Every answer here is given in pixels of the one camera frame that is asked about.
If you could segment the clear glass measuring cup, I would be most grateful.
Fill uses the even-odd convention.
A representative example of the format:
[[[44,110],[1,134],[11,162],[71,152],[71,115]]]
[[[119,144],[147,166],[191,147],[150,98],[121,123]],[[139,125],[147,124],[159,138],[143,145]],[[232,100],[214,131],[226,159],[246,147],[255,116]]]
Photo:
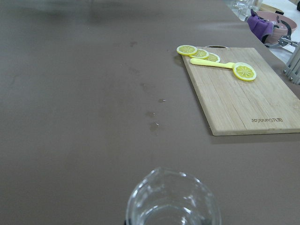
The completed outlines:
[[[219,206],[198,178],[156,168],[140,181],[129,197],[127,225],[220,225]]]

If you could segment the lemon slice middle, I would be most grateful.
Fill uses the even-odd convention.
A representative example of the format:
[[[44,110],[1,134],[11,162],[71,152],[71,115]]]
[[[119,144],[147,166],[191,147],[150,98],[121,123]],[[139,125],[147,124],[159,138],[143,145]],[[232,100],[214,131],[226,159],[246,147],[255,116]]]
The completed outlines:
[[[197,51],[192,54],[189,55],[190,58],[196,58],[196,59],[206,59],[209,57],[209,52],[204,50],[204,49],[197,49]]]

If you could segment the bamboo cutting board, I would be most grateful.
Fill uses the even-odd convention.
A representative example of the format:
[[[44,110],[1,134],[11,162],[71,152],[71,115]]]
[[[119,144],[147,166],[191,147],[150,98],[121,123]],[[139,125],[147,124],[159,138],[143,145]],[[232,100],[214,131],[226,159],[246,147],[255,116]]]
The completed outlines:
[[[222,63],[245,62],[256,72],[251,82],[231,69],[183,61],[213,135],[297,133],[300,101],[254,48],[209,48]]]

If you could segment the lemon slice near knife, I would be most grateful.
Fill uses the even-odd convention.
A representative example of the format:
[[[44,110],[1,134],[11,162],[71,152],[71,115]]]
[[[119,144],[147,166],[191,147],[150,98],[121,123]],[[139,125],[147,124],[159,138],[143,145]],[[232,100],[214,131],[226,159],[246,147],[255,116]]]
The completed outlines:
[[[210,52],[208,57],[205,60],[212,61],[212,62],[220,62],[221,58],[217,54]]]

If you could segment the yellow plastic knife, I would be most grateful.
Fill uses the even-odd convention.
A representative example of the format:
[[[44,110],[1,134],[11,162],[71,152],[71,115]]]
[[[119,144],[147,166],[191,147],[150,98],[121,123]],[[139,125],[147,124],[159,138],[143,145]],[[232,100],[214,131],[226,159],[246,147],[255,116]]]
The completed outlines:
[[[210,66],[210,67],[229,68],[229,69],[232,69],[235,66],[235,63],[232,62],[220,63],[220,62],[213,62],[213,61],[202,60],[197,58],[191,58],[190,63],[198,66]]]

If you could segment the purple cloth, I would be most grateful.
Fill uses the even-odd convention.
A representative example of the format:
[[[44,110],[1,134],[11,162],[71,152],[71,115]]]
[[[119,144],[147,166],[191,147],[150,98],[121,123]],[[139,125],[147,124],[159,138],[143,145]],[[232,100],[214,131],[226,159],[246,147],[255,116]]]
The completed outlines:
[[[264,21],[257,15],[250,16],[247,19],[247,23],[252,33],[262,42],[273,33],[273,23]]]

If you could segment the pink bowl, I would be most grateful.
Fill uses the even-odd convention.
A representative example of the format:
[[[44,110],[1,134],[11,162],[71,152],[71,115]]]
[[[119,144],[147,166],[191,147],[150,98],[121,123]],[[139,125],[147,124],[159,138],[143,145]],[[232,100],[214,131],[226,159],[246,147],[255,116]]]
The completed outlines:
[[[282,36],[287,35],[288,28],[283,23],[281,23],[282,21],[286,22],[290,26],[291,33],[293,33],[297,29],[296,22],[284,15],[273,13],[273,12],[265,12],[265,11],[257,11],[256,13],[259,17],[263,18],[268,22],[272,22],[274,25],[272,35],[269,35],[265,39],[264,41],[265,43],[277,44],[278,40]]]

